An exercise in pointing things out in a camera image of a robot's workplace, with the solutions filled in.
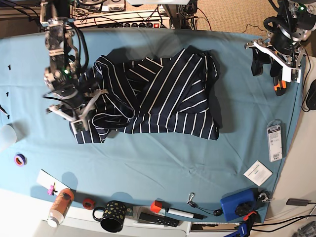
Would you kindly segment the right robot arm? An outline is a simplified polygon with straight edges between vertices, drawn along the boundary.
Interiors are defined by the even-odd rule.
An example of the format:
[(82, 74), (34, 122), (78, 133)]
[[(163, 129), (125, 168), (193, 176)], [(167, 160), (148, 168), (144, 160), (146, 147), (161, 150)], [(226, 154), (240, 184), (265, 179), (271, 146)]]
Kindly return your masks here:
[(84, 35), (74, 25), (70, 0), (43, 0), (40, 3), (42, 26), (46, 27), (45, 46), (49, 51), (49, 67), (44, 70), (44, 82), (55, 95), (58, 105), (51, 105), (47, 113), (55, 113), (76, 129), (87, 129), (91, 111), (105, 89), (98, 89), (93, 81), (80, 82), (88, 66), (89, 57)]

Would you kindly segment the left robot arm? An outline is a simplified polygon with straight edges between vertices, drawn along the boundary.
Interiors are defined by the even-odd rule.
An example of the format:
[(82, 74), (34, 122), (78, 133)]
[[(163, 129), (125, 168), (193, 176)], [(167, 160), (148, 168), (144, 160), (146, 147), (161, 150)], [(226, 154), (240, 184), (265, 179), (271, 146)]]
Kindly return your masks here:
[(254, 76), (263, 72), (263, 65), (270, 64), (270, 75), (285, 82), (299, 83), (301, 60), (306, 54), (301, 41), (316, 29), (316, 2), (314, 0), (271, 0), (277, 16), (264, 20), (266, 39), (254, 39), (245, 44), (253, 53), (251, 71)]

